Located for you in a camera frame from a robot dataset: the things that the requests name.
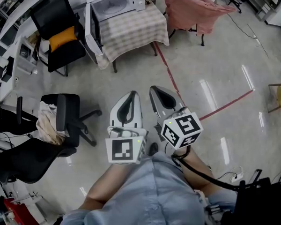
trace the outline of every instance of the person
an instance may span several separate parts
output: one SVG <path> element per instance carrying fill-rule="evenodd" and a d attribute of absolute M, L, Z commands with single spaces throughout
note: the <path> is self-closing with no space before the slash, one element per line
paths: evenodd
<path fill-rule="evenodd" d="M 14 135 L 23 135 L 37 130 L 37 117 L 22 111 L 21 123 L 18 124 L 14 112 L 0 108 L 0 133 L 10 132 Z"/>
<path fill-rule="evenodd" d="M 158 146 L 152 144 L 149 156 L 140 165 L 112 164 L 89 190 L 78 210 L 63 218 L 62 225 L 203 225 L 204 207 L 200 190 L 212 205 L 233 212 L 236 193 L 226 190 L 177 166 Z M 175 151 L 185 154 L 186 148 Z M 191 152 L 184 161 L 212 177 L 211 171 Z"/>

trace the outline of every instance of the red tape line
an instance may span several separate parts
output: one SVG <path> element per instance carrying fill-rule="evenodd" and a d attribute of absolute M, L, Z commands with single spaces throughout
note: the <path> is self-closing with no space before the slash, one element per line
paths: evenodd
<path fill-rule="evenodd" d="M 178 89 L 178 87 L 177 87 L 177 85 L 176 85 L 176 82 L 175 82 L 175 80 L 174 80 L 174 78 L 173 78 L 173 75 L 172 75 L 172 73 L 171 73 L 171 71 L 170 71 L 169 65 L 167 64 L 167 62 L 166 62 L 166 60 L 165 60 L 165 58 L 164 58 L 164 56 L 163 56 L 163 53 L 161 52 L 161 50 L 160 50 L 160 48 L 159 48 L 157 42 L 154 42 L 154 45 L 155 45 L 155 47 L 156 47 L 156 49 L 157 49 L 159 55 L 161 56 L 161 59 L 163 60 L 163 63 L 165 64 L 165 66 L 166 66 L 166 68 L 167 68 L 169 77 L 170 77 L 170 79 L 171 79 L 171 81 L 172 81 L 172 84 L 173 84 L 173 86 L 174 86 L 174 88 L 175 88 L 175 90 L 176 90 L 177 95 L 180 97 L 180 99 L 181 99 L 182 102 L 183 102 L 183 105 L 185 106 L 185 103 L 184 103 L 183 99 L 181 98 L 179 89 Z M 239 98 L 234 99 L 233 101 L 227 103 L 227 104 L 224 105 L 223 107 L 220 107 L 219 109 L 217 109 L 217 110 L 215 110 L 215 111 L 213 111 L 213 112 L 211 112 L 211 113 L 209 113 L 209 114 L 207 114 L 207 115 L 201 117 L 201 118 L 200 118 L 200 121 L 202 121 L 202 120 L 204 120 L 204 119 L 206 119 L 206 118 L 209 118 L 210 116 L 212 116 L 212 115 L 218 113 L 219 111 L 225 109 L 226 107 L 229 107 L 230 105 L 232 105 L 232 104 L 234 104 L 235 102 L 239 101 L 240 99 L 246 97 L 247 95 L 249 95 L 249 94 L 252 93 L 253 91 L 254 91 L 254 90 L 250 90 L 250 91 L 248 91 L 247 93 L 241 95 Z"/>

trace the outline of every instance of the power strip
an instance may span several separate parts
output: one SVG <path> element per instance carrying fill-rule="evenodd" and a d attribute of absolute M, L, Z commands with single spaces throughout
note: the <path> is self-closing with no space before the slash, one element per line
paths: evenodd
<path fill-rule="evenodd" d="M 233 175 L 231 178 L 230 178 L 230 181 L 233 183 L 233 182 L 236 182 L 238 180 L 241 180 L 242 178 L 244 177 L 244 173 L 243 172 L 240 172 L 238 173 L 237 175 Z"/>

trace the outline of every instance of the beige cloth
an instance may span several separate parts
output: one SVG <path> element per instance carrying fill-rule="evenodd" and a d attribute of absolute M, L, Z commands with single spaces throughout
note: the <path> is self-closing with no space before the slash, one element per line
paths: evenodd
<path fill-rule="evenodd" d="M 100 22 L 103 55 L 96 56 L 100 69 L 117 57 L 154 41 L 169 45 L 167 20 L 151 2 L 142 11 L 130 11 Z"/>
<path fill-rule="evenodd" d="M 39 138 L 47 143 L 61 145 L 68 135 L 67 131 L 58 132 L 56 130 L 56 106 L 40 102 L 37 120 Z"/>

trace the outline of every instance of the pink cloth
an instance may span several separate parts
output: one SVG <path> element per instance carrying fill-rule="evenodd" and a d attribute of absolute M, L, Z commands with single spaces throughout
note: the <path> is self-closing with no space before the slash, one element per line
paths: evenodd
<path fill-rule="evenodd" d="M 211 33 L 218 17 L 236 11 L 234 7 L 219 6 L 211 0 L 165 0 L 165 4 L 172 29 L 189 30 L 196 24 L 198 34 Z"/>

